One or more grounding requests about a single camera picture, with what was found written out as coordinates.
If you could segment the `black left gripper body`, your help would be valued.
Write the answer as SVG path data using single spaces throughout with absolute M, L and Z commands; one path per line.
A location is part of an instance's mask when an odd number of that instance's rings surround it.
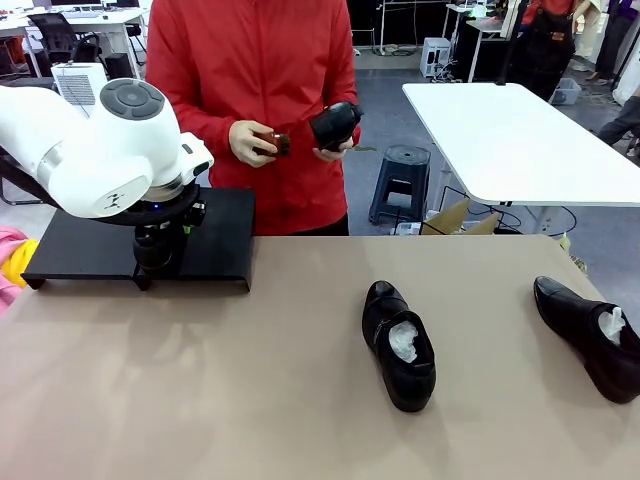
M 133 250 L 137 260 L 169 260 L 173 251 L 174 230 L 167 225 L 136 226 Z

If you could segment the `person's right hand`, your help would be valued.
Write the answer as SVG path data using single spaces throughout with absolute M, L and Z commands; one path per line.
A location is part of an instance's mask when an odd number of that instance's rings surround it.
M 273 129 L 252 120 L 234 122 L 229 129 L 229 146 L 241 162 L 260 168 L 275 160 L 275 145 L 263 139 L 271 135 Z

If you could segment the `person's left hand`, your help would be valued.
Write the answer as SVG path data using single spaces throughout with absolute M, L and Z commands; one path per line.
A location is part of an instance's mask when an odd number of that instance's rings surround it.
M 341 143 L 337 147 L 336 151 L 314 148 L 313 153 L 317 158 L 328 163 L 333 163 L 338 160 L 342 160 L 346 155 L 346 153 L 352 150 L 359 143 L 360 136 L 361 136 L 361 128 L 357 127 L 354 130 L 353 135 L 347 141 Z

